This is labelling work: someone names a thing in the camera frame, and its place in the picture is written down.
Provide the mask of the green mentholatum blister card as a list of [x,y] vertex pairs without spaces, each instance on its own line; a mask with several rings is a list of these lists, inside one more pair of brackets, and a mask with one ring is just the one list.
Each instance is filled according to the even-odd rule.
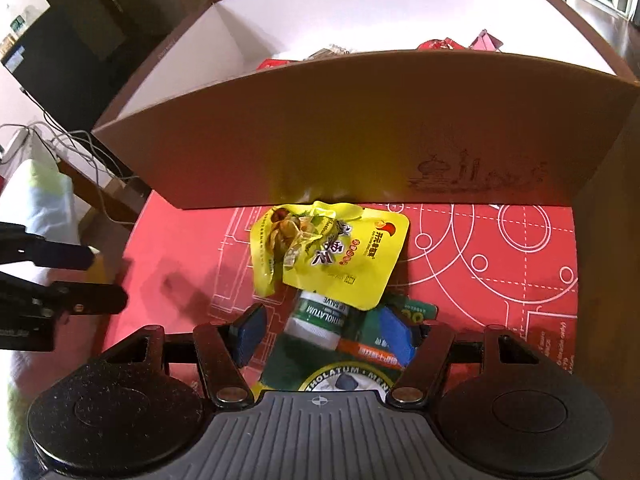
[[438,307],[386,292],[369,311],[300,292],[252,387],[266,390],[372,390],[382,398],[416,354],[398,311],[413,324],[433,321]]

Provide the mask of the red snack packet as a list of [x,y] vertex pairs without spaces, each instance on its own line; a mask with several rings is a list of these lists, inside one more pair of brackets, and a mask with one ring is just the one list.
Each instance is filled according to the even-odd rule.
[[427,50],[465,50],[465,46],[462,44],[458,44],[451,38],[445,39],[431,39],[422,42],[416,48],[418,51],[427,51]]

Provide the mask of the cotton swab bag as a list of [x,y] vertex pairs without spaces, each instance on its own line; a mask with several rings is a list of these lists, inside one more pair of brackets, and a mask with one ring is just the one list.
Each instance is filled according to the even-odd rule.
[[306,57],[306,61],[319,61],[325,60],[326,58],[336,58],[337,56],[349,55],[350,51],[336,46],[335,44],[331,44],[329,47],[324,47],[313,54]]

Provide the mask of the red candy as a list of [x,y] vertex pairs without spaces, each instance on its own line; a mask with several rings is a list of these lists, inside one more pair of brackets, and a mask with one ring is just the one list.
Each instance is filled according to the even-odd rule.
[[257,70],[272,70],[273,68],[279,68],[279,67],[288,66],[292,64],[295,64],[295,61],[278,60],[277,58],[267,58],[265,61],[262,61],[257,66]]

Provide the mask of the white cloth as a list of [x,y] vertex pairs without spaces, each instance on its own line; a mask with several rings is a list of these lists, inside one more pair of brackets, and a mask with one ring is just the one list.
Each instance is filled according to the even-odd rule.
[[[26,159],[1,194],[1,220],[21,224],[48,240],[79,242],[73,185],[50,162]],[[58,324],[55,350],[1,352],[1,466],[11,470],[27,460],[26,414],[30,402],[85,361],[92,327],[83,318]]]

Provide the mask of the red flattened cardboard mat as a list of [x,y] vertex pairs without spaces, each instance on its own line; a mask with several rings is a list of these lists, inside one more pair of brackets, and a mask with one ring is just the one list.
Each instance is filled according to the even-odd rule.
[[367,204],[181,210],[152,195],[124,253],[114,344],[145,325],[182,333],[252,304],[265,337],[255,389],[387,391],[413,356],[397,324],[507,328],[574,367],[573,214],[539,205]]

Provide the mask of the brown cardboard box white inside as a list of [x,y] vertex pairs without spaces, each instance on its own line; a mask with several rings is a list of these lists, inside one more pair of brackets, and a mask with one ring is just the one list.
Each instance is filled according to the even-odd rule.
[[[499,52],[470,49],[483,29]],[[416,50],[445,38],[465,50]],[[96,135],[182,209],[567,205],[638,181],[639,87],[546,0],[214,0]]]

